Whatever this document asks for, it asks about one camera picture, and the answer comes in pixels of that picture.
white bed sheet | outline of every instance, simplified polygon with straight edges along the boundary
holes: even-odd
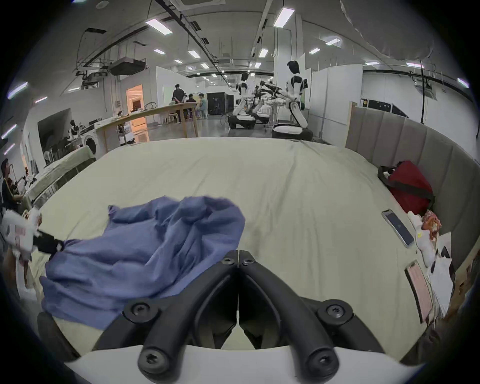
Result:
[[[345,148],[253,138],[118,148],[47,201],[41,229],[59,239],[93,238],[107,225],[109,205],[127,207],[164,195],[231,199],[246,218],[239,249],[300,296],[348,302],[390,356],[401,359],[425,330],[404,273],[412,261],[423,265],[421,253],[402,245],[381,212],[390,208],[411,233],[413,227],[377,179],[377,169]],[[48,255],[33,254],[39,299],[47,261]],[[81,355],[101,335],[82,324],[56,322]]]
[[[31,208],[32,202],[40,196],[52,183],[60,177],[71,171],[75,167],[82,164],[88,159],[95,158],[89,147],[82,147],[70,152],[67,156],[62,157],[43,169],[35,176],[36,182],[27,190],[24,196],[24,204]]]

smartphone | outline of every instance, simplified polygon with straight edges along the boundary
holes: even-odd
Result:
[[[393,228],[397,236],[402,240],[403,245],[407,248],[412,245],[414,239],[413,236],[408,231],[407,227],[403,225],[398,216],[391,210],[387,209],[382,212],[382,216]]]

blue cloth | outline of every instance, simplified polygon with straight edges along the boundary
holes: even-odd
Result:
[[[245,225],[230,200],[161,197],[108,208],[101,237],[69,240],[46,264],[42,307],[55,317],[105,329],[128,300],[179,294],[238,247]]]

pink notebook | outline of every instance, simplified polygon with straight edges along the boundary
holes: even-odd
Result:
[[[421,324],[427,320],[428,314],[433,309],[432,298],[428,291],[427,282],[416,261],[405,269],[405,274],[407,275],[413,295],[415,296],[415,301],[417,302]]]

man in black shirt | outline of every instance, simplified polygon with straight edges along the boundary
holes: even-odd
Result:
[[[185,92],[183,89],[180,88],[180,84],[177,84],[175,86],[175,91],[173,91],[173,98],[175,99],[175,104],[179,104],[183,102],[183,99],[185,98]],[[177,114],[179,116],[179,122],[180,124],[180,110],[177,111]],[[185,119],[187,118],[187,111],[184,111]]]
[[[15,195],[12,193],[8,186],[8,176],[10,175],[10,167],[8,164],[8,159],[5,159],[1,164],[1,172],[3,175],[3,181],[1,184],[1,195],[3,198],[3,206],[6,209],[11,209],[18,213],[18,207],[22,201],[23,196]]]

